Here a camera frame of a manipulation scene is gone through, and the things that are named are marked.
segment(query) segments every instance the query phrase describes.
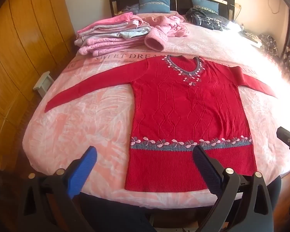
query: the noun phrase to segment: sweater sleeve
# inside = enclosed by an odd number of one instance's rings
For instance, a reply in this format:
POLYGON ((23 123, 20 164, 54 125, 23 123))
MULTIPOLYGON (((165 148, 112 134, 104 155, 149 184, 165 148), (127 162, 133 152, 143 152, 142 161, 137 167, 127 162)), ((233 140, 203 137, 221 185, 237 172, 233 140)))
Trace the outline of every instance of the sweater sleeve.
POLYGON ((263 92, 267 95, 276 97, 274 91, 267 84, 257 80, 251 76, 243 74, 239 66, 228 67, 216 64, 217 69, 222 72, 228 79, 230 79, 237 86, 247 86, 253 90, 263 92))
POLYGON ((145 59, 93 75, 54 96, 47 103, 45 112, 92 91, 120 84, 129 84, 140 78, 146 72, 147 67, 148 62, 145 59))

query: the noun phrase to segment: ribbed red fabric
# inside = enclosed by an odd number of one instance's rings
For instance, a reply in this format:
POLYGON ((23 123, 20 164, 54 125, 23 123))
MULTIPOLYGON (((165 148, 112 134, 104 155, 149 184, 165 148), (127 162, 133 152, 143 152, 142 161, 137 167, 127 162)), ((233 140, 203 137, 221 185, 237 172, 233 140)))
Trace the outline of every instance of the ribbed red fabric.
POLYGON ((185 192, 206 188, 192 148, 237 173, 256 170, 248 120, 238 86, 268 95, 271 88, 202 58, 158 56, 96 74, 52 98, 45 111, 92 91, 131 84, 135 96, 125 189, 185 192))
MULTIPOLYGON (((253 145, 207 150, 225 168, 238 174, 252 175, 257 171, 253 145)), ((192 152, 129 150, 129 168, 125 189, 138 192, 188 192, 206 189, 196 168, 192 152)))

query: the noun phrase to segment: wall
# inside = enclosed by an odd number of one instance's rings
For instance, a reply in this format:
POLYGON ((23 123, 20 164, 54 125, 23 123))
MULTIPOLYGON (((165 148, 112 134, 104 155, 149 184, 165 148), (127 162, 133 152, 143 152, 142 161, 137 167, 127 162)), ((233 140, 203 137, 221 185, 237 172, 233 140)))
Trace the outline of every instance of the wall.
POLYGON ((6 0, 0 8, 0 169, 13 169, 14 139, 41 74, 66 62, 75 34, 65 0, 6 0))
MULTIPOLYGON (((279 0, 269 0, 274 12, 278 11, 279 0)), ((242 10, 236 22, 244 24, 246 30, 256 34, 270 34, 278 43, 281 52, 285 43, 287 33, 288 8, 281 0, 280 12, 274 15, 268 0, 235 0, 242 5, 242 10)), ((66 0, 70 18, 77 31, 93 21, 111 16, 108 0, 66 0)))

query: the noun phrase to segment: pink bedspread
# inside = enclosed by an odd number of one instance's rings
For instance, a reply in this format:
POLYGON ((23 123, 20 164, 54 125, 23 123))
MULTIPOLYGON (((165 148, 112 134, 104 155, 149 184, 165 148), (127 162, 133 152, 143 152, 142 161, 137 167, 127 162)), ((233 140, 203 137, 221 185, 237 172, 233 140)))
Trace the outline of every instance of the pink bedspread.
POLYGON ((277 68, 238 35, 211 31, 185 23, 190 35, 170 38, 165 52, 145 46, 100 57, 78 55, 62 72, 28 124, 23 148, 31 165, 45 174, 66 168, 90 146, 98 160, 82 191, 109 200, 149 208, 189 208, 212 205, 216 196, 208 190, 185 193, 132 192, 124 189, 128 143, 134 113, 130 85, 104 88, 44 113, 57 93, 107 69, 166 53, 201 55, 229 66, 241 64, 243 72, 269 84, 279 99, 240 87, 240 95, 254 142, 257 168, 269 184, 290 171, 290 150, 276 138, 279 126, 290 130, 290 87, 277 68))

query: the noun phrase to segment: silver screw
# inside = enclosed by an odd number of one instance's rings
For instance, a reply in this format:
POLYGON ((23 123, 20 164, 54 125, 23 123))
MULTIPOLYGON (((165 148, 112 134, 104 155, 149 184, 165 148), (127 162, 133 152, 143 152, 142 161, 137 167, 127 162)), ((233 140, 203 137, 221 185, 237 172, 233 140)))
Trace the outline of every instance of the silver screw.
POLYGON ((233 174, 234 173, 234 170, 230 167, 226 168, 225 171, 228 173, 228 174, 233 174))
POLYGON ((57 175, 63 175, 65 173, 65 170, 63 168, 59 168, 57 171, 56 171, 56 174, 57 175))
POLYGON ((28 175, 28 178, 29 178, 29 179, 33 179, 35 176, 36 176, 35 173, 30 173, 30 174, 28 175))
POLYGON ((254 173, 258 178, 261 178, 262 177, 262 174, 260 172, 255 172, 254 173))

